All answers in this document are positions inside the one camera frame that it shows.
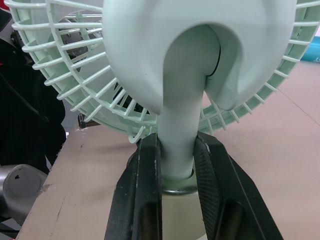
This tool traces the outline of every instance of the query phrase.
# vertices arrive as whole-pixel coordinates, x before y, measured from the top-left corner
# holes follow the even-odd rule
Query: fan
[[[85,121],[128,134],[131,143],[158,132],[171,158],[185,157],[173,148],[192,148],[197,130],[213,135],[264,104],[303,56],[320,19],[318,0],[5,4],[33,68],[59,100],[83,112]],[[198,92],[188,90],[199,85],[186,80],[196,73],[179,64],[183,58],[207,67]],[[163,71],[170,80],[163,82]],[[204,90],[211,104],[200,109]],[[192,160],[185,170],[174,168],[186,177]]]

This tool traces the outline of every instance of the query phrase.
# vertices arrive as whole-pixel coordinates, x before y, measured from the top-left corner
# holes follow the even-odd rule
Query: fan grille
[[[114,76],[103,46],[102,8],[66,0],[7,0],[15,24],[30,53],[34,69],[46,77],[58,99],[66,99],[77,111],[128,134],[131,142],[157,131],[157,115],[141,107],[121,87]],[[62,8],[72,14],[56,19]],[[265,100],[288,78],[314,37],[320,20],[320,0],[298,0],[292,36],[285,55],[269,81],[248,101],[231,111],[224,111],[210,99],[201,110],[199,130],[214,134],[220,128],[240,122],[240,118]],[[97,68],[87,75],[85,69]]]

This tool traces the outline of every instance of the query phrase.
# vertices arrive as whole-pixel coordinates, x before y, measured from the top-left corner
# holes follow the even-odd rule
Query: black object
[[[3,64],[0,75],[0,165],[27,164],[48,174],[46,158],[53,165],[66,140],[64,104],[30,66],[16,70]]]
[[[0,233],[8,236],[9,238],[16,239],[16,237],[18,236],[19,230],[15,230],[15,229],[3,224],[2,222],[0,222]]]
[[[105,240],[162,239],[159,153],[155,133],[139,144],[114,190]]]
[[[208,240],[283,240],[252,179],[215,137],[199,133],[194,165]],[[105,240],[162,240],[160,142],[144,138],[119,179]]]
[[[78,114],[78,125],[80,129],[85,129],[88,127],[93,127],[93,126],[99,126],[100,124],[97,123],[96,121],[90,120],[88,122],[85,122],[86,115],[83,113]]]

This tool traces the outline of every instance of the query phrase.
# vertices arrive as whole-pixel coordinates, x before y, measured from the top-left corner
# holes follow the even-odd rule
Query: tabletop
[[[258,187],[285,240],[320,239],[320,64],[300,63],[264,105],[215,136]],[[18,240],[103,240],[136,150],[104,126],[69,134]]]

